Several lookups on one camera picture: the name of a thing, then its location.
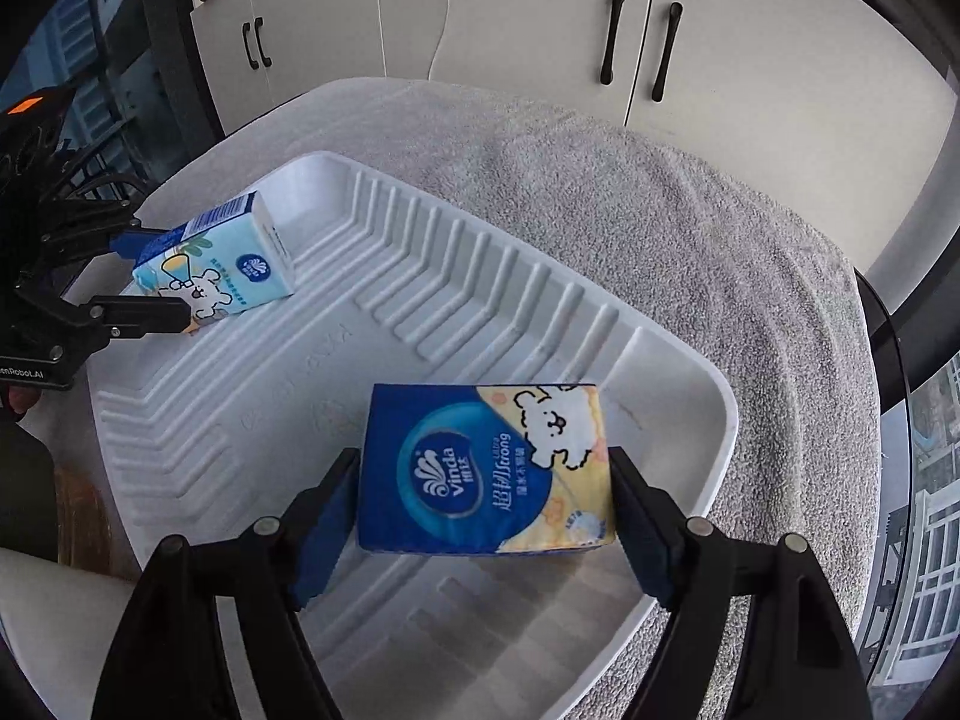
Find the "vinda logo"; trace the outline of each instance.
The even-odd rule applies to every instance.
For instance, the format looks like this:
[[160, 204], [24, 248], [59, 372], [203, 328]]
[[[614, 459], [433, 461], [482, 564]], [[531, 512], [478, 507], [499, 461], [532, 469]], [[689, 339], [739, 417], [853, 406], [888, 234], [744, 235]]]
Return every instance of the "vinda logo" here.
[[410, 472], [416, 495], [447, 517], [466, 517], [480, 505], [483, 485], [466, 436], [439, 431], [416, 443]]

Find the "light blue tissue pack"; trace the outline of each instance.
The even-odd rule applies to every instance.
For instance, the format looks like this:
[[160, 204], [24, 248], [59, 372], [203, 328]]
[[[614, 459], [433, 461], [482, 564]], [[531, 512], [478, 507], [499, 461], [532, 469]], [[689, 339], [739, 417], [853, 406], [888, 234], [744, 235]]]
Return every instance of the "light blue tissue pack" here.
[[157, 236], [141, 252], [133, 280], [146, 295], [185, 300], [188, 330], [294, 290], [290, 254], [258, 191]]

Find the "white plastic tray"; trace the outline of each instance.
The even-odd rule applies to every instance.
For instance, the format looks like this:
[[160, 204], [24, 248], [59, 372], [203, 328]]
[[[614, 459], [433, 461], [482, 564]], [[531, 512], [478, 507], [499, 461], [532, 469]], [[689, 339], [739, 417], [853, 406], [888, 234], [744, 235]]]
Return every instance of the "white plastic tray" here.
[[[282, 512], [361, 445], [380, 381], [595, 382], [611, 444], [685, 512], [707, 512], [736, 402], [678, 338], [533, 247], [336, 154], [299, 157], [251, 189], [294, 255], [296, 293], [192, 337], [114, 341], [89, 362], [141, 563], [167, 533], [232, 538]], [[301, 624], [352, 720], [528, 720], [573, 706], [649, 608], [618, 544], [478, 560], [354, 544]]]

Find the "metal screw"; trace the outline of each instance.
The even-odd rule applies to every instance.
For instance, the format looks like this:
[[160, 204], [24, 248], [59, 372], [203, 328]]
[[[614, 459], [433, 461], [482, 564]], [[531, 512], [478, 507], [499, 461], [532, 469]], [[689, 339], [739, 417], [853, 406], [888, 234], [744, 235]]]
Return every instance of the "metal screw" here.
[[253, 533], [258, 536], [272, 536], [280, 529], [280, 521], [276, 517], [261, 517], [253, 523]]
[[164, 555], [176, 555], [181, 549], [184, 549], [183, 536], [167, 536], [163, 541], [160, 541], [160, 552]]
[[686, 521], [686, 529], [694, 536], [709, 536], [713, 533], [713, 523], [704, 517], [690, 517]]
[[806, 552], [806, 539], [799, 533], [788, 533], [784, 536], [784, 545], [793, 552]]

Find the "white cabinet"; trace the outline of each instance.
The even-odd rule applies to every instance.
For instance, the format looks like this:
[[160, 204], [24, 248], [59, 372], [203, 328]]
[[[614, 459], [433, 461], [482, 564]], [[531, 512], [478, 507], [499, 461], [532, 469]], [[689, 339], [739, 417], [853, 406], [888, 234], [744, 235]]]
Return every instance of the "white cabinet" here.
[[377, 0], [253, 0], [275, 105], [328, 81], [385, 76]]
[[[654, 103], [674, 2], [683, 14]], [[861, 0], [652, 0], [627, 126], [793, 208], [865, 271], [953, 108], [944, 79]]]
[[385, 74], [377, 0], [208, 0], [191, 18], [227, 135], [328, 81]]
[[449, 0], [430, 77], [550, 100], [624, 124], [648, 1], [623, 2], [613, 82], [605, 85], [611, 0]]
[[208, 0], [191, 14], [203, 73], [224, 132], [274, 107], [256, 52], [251, 0]]

